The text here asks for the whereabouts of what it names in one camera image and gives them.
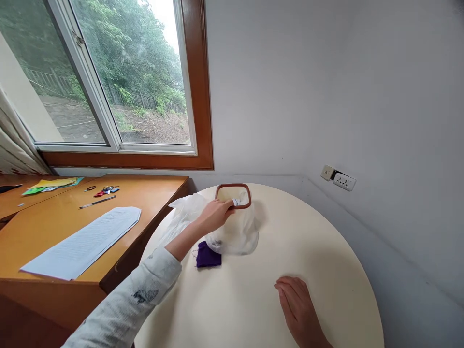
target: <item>wooden window frame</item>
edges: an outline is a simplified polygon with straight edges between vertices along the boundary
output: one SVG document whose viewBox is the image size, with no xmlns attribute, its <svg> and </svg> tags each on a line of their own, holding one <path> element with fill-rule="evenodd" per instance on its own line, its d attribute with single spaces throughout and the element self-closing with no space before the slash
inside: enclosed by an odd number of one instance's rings
<svg viewBox="0 0 464 348">
<path fill-rule="evenodd" d="M 214 170 L 204 0 L 180 0 L 197 155 L 41 151 L 50 167 Z"/>
</svg>

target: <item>wooden desk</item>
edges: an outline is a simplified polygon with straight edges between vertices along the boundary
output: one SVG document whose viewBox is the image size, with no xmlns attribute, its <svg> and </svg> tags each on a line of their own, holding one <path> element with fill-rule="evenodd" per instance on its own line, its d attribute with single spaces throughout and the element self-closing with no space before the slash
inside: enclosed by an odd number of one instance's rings
<svg viewBox="0 0 464 348">
<path fill-rule="evenodd" d="M 0 186 L 14 186 L 22 184 L 21 187 L 15 188 L 5 193 L 0 193 L 0 222 L 10 220 L 17 212 L 29 208 L 37 203 L 46 201 L 49 198 L 58 196 L 73 188 L 86 184 L 93 177 L 86 177 L 75 186 L 58 188 L 50 192 L 41 192 L 36 195 L 22 196 L 31 186 L 37 184 L 40 180 L 64 179 L 68 176 L 34 176 L 34 175 L 0 175 Z"/>
<path fill-rule="evenodd" d="M 138 265 L 167 205 L 189 194 L 187 176 L 106 175 L 84 192 L 72 189 L 20 211 L 0 231 L 0 293 L 65 328 L 76 329 L 85 317 Z M 119 185 L 116 198 L 85 209 L 80 206 L 103 186 Z M 60 281 L 19 268 L 118 206 L 141 208 L 139 222 L 75 281 Z"/>
</svg>

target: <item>electrical outlet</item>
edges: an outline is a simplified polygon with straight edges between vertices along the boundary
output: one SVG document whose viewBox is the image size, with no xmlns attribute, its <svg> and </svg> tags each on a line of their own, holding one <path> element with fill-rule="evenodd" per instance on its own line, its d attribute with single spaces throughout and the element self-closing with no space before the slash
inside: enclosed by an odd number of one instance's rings
<svg viewBox="0 0 464 348">
<path fill-rule="evenodd" d="M 330 180 L 330 178 L 332 177 L 332 174 L 334 173 L 335 169 L 332 168 L 332 167 L 329 167 L 327 164 L 324 166 L 324 168 L 322 169 L 322 173 L 320 174 L 320 176 L 322 176 L 324 179 L 326 179 L 327 181 Z"/>
<path fill-rule="evenodd" d="M 334 184 L 343 187 L 347 191 L 353 191 L 354 184 L 356 184 L 356 179 L 341 173 L 335 174 L 335 178 L 333 179 Z"/>
</svg>

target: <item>tree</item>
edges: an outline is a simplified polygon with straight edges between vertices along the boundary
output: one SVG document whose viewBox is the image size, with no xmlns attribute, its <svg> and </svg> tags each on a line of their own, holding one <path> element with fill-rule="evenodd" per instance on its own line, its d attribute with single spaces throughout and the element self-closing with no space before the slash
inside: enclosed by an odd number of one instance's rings
<svg viewBox="0 0 464 348">
<path fill-rule="evenodd" d="M 180 59 L 146 0 L 72 0 L 104 86 L 152 95 L 185 110 Z M 42 0 L 0 0 L 0 30 L 20 63 L 73 75 Z"/>
</svg>

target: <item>sky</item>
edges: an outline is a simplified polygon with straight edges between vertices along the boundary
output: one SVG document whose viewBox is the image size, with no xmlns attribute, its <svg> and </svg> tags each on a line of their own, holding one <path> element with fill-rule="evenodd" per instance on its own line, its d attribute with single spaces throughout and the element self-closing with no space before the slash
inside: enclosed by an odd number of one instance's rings
<svg viewBox="0 0 464 348">
<path fill-rule="evenodd" d="M 175 15 L 173 0 L 146 0 L 153 10 L 155 18 L 164 24 L 164 38 L 168 44 L 179 54 L 177 41 L 177 29 L 175 27 Z"/>
</svg>

